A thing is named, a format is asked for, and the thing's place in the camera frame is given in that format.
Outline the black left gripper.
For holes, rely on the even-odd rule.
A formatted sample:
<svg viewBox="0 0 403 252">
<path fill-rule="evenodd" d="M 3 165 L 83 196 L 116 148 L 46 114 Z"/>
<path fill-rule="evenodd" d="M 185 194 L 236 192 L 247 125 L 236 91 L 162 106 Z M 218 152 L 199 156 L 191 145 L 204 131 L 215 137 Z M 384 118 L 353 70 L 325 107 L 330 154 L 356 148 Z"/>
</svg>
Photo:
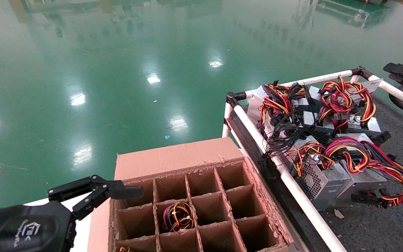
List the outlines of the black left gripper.
<svg viewBox="0 0 403 252">
<path fill-rule="evenodd" d="M 88 194 L 69 211 L 60 202 Z M 83 220 L 108 199 L 140 199 L 144 188 L 92 175 L 48 191 L 44 205 L 0 209 L 0 252 L 68 252 Z"/>
</svg>

